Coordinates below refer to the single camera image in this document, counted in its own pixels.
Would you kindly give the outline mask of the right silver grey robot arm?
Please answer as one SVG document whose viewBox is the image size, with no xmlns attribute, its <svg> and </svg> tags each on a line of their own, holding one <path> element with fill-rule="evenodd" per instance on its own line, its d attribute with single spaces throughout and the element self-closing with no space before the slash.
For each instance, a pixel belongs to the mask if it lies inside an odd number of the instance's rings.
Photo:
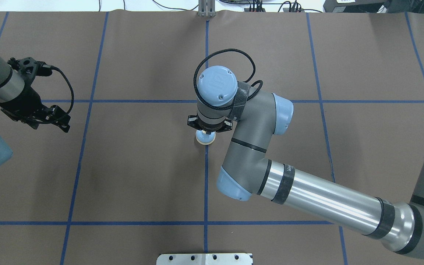
<svg viewBox="0 0 424 265">
<path fill-rule="evenodd" d="M 239 82 L 224 66 L 197 67 L 193 86 L 198 109 L 189 126 L 214 134 L 237 123 L 219 172 L 221 193 L 241 201 L 257 194 L 379 240 L 399 255 L 424 259 L 424 164 L 409 203 L 363 194 L 266 158 L 272 136 L 290 125 L 290 100 Z"/>
</svg>

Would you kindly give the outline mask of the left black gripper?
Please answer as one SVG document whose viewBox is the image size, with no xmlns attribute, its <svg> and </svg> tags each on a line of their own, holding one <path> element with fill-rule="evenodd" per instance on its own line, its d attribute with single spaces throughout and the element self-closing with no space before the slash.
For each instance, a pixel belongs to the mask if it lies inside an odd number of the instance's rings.
<svg viewBox="0 0 424 265">
<path fill-rule="evenodd" d="M 40 95 L 30 86 L 25 86 L 14 99 L 0 104 L 1 111 L 15 122 L 22 122 L 33 129 L 39 124 L 52 124 L 68 133 L 71 116 L 58 105 L 45 107 Z"/>
</svg>

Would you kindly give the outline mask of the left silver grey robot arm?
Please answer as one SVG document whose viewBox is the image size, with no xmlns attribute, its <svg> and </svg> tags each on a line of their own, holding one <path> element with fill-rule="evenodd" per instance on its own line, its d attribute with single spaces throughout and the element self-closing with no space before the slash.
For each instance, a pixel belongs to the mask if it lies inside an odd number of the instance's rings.
<svg viewBox="0 0 424 265">
<path fill-rule="evenodd" d="M 54 72 L 61 75 L 69 89 L 67 110 L 56 104 L 44 104 L 33 87 L 35 78 L 49 77 Z M 0 56 L 0 117 L 5 116 L 32 129 L 43 124 L 53 124 L 66 133 L 70 129 L 70 114 L 74 103 L 73 86 L 59 67 L 33 57 L 3 59 Z M 0 134 L 0 167 L 12 156 L 12 148 Z"/>
</svg>

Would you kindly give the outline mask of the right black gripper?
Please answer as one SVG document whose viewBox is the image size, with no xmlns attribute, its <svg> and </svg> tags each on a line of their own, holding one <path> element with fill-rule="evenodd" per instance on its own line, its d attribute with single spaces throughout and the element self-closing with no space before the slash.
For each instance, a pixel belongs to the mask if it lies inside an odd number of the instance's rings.
<svg viewBox="0 0 424 265">
<path fill-rule="evenodd" d="M 220 121 L 217 124 L 206 123 L 202 120 L 197 120 L 198 130 L 204 130 L 207 132 L 215 131 L 216 133 L 221 133 L 227 131 L 226 120 Z"/>
</svg>

